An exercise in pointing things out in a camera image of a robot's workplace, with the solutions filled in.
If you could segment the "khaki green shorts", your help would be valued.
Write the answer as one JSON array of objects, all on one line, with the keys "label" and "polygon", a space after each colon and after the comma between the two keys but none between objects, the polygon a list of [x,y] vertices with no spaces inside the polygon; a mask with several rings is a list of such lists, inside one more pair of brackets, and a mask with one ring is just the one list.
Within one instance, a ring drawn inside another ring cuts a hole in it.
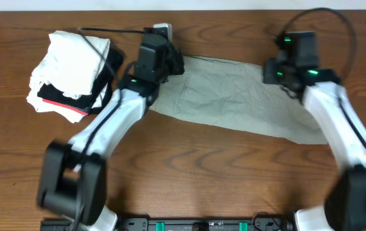
[{"label": "khaki green shorts", "polygon": [[314,118],[277,85],[262,82],[259,65],[184,57],[185,72],[160,87],[151,110],[187,122],[219,126],[297,144],[326,144]]}]

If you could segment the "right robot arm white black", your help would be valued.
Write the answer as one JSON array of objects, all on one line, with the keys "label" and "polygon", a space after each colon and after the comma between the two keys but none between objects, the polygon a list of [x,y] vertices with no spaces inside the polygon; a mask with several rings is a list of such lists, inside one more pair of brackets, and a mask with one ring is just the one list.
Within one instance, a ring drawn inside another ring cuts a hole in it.
[{"label": "right robot arm white black", "polygon": [[366,129],[341,79],[318,66],[315,33],[282,32],[279,54],[263,68],[263,83],[279,85],[300,101],[326,138],[340,178],[323,205],[293,215],[294,230],[366,230]]}]

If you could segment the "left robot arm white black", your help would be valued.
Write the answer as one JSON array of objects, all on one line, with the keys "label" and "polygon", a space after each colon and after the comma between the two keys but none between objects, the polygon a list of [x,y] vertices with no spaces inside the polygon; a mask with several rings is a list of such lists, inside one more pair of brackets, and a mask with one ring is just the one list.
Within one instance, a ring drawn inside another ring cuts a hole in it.
[{"label": "left robot arm white black", "polygon": [[105,205],[107,160],[153,105],[161,84],[184,73],[183,56],[172,43],[170,24],[141,31],[139,56],[127,65],[106,107],[67,144],[46,149],[37,205],[61,219],[45,219],[41,230],[113,230],[118,217]]}]

